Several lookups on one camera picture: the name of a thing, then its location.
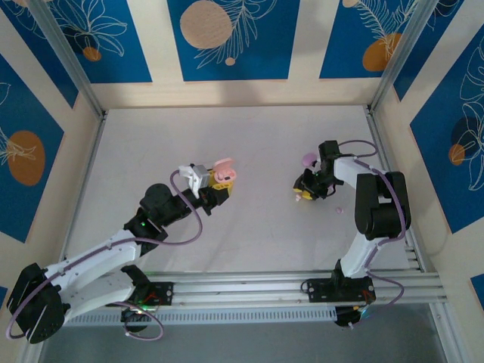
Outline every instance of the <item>purple object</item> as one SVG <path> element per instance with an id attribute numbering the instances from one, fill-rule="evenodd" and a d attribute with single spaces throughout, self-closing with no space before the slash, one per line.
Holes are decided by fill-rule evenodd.
<path id="1" fill-rule="evenodd" d="M 318 160 L 318 155 L 315 153 L 309 153 L 306 154 L 304 157 L 302 157 L 302 164 L 304 165 L 305 168 L 309 168 L 310 166 L 313 166 L 312 164 Z"/>

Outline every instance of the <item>white table surface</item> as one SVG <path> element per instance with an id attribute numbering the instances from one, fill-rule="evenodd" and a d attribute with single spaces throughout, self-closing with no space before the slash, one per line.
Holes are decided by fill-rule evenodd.
<path id="1" fill-rule="evenodd" d="M 67 246 L 75 256 L 106 240 L 136 213 L 146 189 L 180 165 L 236 159 L 231 197 L 200 210 L 203 234 L 185 247 L 158 247 L 138 262 L 145 271 L 288 271 L 333 269 L 356 233 L 355 191 L 326 200 L 295 201 L 301 158 L 325 140 L 371 140 L 361 106 L 284 106 L 112 110 L 85 197 Z M 345 145 L 355 154 L 368 146 Z M 368 161 L 380 166 L 376 157 Z M 178 186 L 186 184 L 178 179 Z M 336 209 L 343 209 L 338 214 Z M 166 229 L 168 241 L 197 232 L 193 216 Z M 373 268 L 407 268 L 403 244 L 393 244 Z"/>

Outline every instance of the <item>pink object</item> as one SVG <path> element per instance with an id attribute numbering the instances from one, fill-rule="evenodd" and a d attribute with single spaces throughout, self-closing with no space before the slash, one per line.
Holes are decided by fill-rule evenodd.
<path id="1" fill-rule="evenodd" d="M 237 173 L 231 168 L 233 163 L 235 163 L 235 160 L 228 157 L 213 164 L 213 171 L 215 172 L 213 177 L 217 183 L 233 182 L 237 178 Z"/>
<path id="2" fill-rule="evenodd" d="M 315 153 L 308 153 L 304 157 L 302 157 L 302 165 L 305 168 L 309 168 L 317 160 L 318 160 L 318 155 L 316 155 Z"/>

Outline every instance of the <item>vent grille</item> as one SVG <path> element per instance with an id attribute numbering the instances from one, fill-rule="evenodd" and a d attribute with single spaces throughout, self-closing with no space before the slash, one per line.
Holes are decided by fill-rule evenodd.
<path id="1" fill-rule="evenodd" d="M 164 325 L 181 324 L 249 324 L 249 323 L 284 323 L 301 321 L 336 321 L 334 307 L 318 306 L 304 308 L 260 308 L 260 309 L 193 309 L 193 310 L 164 310 L 155 316 Z M 122 325 L 121 312 L 93 311 L 80 315 L 68 321 L 68 327 L 109 326 Z M 148 317 L 142 316 L 139 321 L 130 325 L 151 325 Z"/>

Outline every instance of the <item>enclosure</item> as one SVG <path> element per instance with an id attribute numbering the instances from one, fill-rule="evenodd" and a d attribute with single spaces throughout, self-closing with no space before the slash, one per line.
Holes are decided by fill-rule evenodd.
<path id="1" fill-rule="evenodd" d="M 125 337 L 122 309 L 100 304 L 45 342 L 3 337 L 0 361 L 484 359 L 480 0 L 0 8 L 2 329 L 26 266 L 109 243 L 180 166 L 231 157 L 237 172 L 211 216 L 199 209 L 195 242 L 132 262 L 172 283 L 152 311 L 161 340 Z M 405 240 L 371 263 L 384 280 L 373 278 L 376 299 L 356 306 L 354 327 L 334 323 L 354 300 L 314 302 L 303 288 L 329 278 L 357 235 L 350 183 L 296 201 L 301 159 L 331 140 L 346 156 L 371 146 L 344 141 L 374 144 L 365 162 L 405 175 L 411 210 Z M 198 228 L 192 213 L 166 226 L 166 241 Z M 158 334 L 153 319 L 133 324 Z"/>

